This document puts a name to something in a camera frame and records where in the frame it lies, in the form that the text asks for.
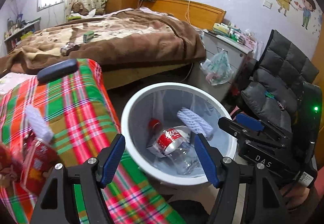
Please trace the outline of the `right hand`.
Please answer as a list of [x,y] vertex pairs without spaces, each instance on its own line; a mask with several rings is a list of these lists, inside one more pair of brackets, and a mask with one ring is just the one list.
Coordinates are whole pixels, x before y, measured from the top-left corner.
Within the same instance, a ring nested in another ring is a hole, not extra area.
[[286,198],[286,208],[294,210],[306,201],[310,193],[310,188],[304,187],[300,184],[288,184],[280,189],[283,198]]

